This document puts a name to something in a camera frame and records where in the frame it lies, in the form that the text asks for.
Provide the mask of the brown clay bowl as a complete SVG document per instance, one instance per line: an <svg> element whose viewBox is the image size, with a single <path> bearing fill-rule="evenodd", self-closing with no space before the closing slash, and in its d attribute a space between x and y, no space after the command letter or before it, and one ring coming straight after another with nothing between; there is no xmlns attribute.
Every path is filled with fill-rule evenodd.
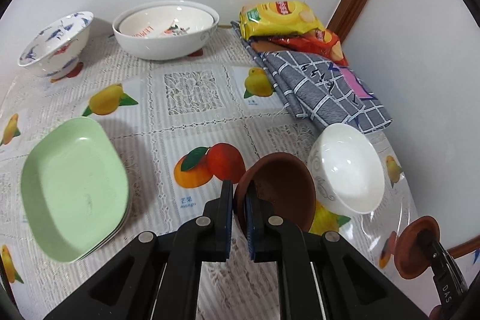
<svg viewBox="0 0 480 320"><path fill-rule="evenodd" d="M316 209L316 190L306 165L295 155L278 152L259 159L241 177L235 191L235 214L243 231L247 229L243 205L249 184L258 198L272 204L274 213L307 232Z"/></svg>
<svg viewBox="0 0 480 320"><path fill-rule="evenodd" d="M431 266L439 250L439 224L431 216L418 218L397 238L394 264L400 276L413 280Z"/></svg>

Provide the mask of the plain white bowl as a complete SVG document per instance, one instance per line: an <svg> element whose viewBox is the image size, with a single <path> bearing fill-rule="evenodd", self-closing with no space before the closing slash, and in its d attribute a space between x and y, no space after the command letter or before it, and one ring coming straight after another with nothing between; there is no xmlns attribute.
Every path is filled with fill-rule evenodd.
<svg viewBox="0 0 480 320"><path fill-rule="evenodd" d="M369 214L383 200L380 157L368 138L352 126L329 125L314 142L307 168L320 204L334 214Z"/></svg>

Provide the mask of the green square plate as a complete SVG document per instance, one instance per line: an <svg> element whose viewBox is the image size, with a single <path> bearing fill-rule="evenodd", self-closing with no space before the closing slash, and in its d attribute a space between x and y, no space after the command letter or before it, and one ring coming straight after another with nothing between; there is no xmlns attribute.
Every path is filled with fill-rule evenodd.
<svg viewBox="0 0 480 320"><path fill-rule="evenodd" d="M128 177L103 127L72 118L39 141L25 160L20 192L25 216L41 250L74 262L122 219Z"/></svg>

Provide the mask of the blue square plate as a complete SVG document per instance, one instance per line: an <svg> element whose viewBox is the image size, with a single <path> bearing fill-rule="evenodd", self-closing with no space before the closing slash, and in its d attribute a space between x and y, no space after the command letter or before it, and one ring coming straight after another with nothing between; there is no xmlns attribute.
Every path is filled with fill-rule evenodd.
<svg viewBox="0 0 480 320"><path fill-rule="evenodd" d="M96 250L100 249L103 247L103 245L105 245L106 243L108 243L123 227L123 225L127 222L128 220L128 217L130 215L130 212L131 212L131 209L132 209L132 204L133 204L133 194L130 190L128 190L128 202L127 202L127 207L124 211L124 215L122 217L122 219L120 220L119 224L116 226L116 228L110 232L106 238L104 238L99 244L95 245L95 247L93 247L92 249L90 249L89 251L86 252L86 254L84 255L81 255L77 261L79 260L82 260L86 257L88 257L89 255L91 255L91 253L95 252Z"/></svg>

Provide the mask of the grey checked cloth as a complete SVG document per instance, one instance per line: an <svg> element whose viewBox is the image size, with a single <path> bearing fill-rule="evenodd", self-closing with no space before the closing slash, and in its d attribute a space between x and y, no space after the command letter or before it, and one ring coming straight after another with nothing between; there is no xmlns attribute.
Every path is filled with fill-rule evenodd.
<svg viewBox="0 0 480 320"><path fill-rule="evenodd" d="M348 67L320 56L274 49L258 52L241 39L255 66L244 81L243 97L276 94L297 119L309 119L319 130L347 124L364 134L383 130L393 118L373 91Z"/></svg>

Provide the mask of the red chips bag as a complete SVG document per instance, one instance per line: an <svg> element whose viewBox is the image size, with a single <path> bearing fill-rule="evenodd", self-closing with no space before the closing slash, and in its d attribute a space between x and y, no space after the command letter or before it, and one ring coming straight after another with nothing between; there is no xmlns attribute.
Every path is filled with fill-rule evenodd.
<svg viewBox="0 0 480 320"><path fill-rule="evenodd" d="M328 29L313 29L303 35L290 35L285 37L269 37L268 40L275 45L298 52L318 54L342 67L348 66L348 61L343 54L341 40Z"/></svg>

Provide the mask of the blue patterned white bowl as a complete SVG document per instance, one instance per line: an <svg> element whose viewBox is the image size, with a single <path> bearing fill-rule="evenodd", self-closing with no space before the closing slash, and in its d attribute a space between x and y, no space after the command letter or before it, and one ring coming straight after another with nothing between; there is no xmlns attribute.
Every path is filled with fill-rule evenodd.
<svg viewBox="0 0 480 320"><path fill-rule="evenodd" d="M63 78L78 64L94 18L92 12L80 11L43 28L19 57L18 66L41 78Z"/></svg>

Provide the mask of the large white bowl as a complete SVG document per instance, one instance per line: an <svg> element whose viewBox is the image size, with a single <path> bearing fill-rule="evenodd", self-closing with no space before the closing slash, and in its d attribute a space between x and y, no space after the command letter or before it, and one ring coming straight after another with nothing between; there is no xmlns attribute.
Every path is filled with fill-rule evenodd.
<svg viewBox="0 0 480 320"><path fill-rule="evenodd" d="M177 37L140 38L126 36L118 31L120 22L132 13L150 7L167 5L198 7L213 16L214 24L200 32ZM118 44L128 54L145 60L166 61L189 56L202 49L216 32L219 22L218 12L207 5L195 1L164 0L153 1L124 11L114 19L112 29Z"/></svg>

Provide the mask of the white bowl with orange print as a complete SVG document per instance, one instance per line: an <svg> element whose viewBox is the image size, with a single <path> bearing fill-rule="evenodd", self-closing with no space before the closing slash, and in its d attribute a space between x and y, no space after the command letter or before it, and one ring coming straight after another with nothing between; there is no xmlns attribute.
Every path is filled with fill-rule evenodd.
<svg viewBox="0 0 480 320"><path fill-rule="evenodd" d="M198 7L167 5L132 13L120 22L118 31L140 38L177 37L200 32L213 24L213 16Z"/></svg>

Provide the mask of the yellow chips bag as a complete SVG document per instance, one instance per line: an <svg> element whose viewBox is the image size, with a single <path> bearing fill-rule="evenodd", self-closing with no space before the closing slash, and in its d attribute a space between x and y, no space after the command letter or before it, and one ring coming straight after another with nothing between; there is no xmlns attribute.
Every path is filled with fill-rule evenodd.
<svg viewBox="0 0 480 320"><path fill-rule="evenodd" d="M251 37L303 35L315 29L324 30L308 4L302 1L270 1L243 7L239 28L245 40Z"/></svg>

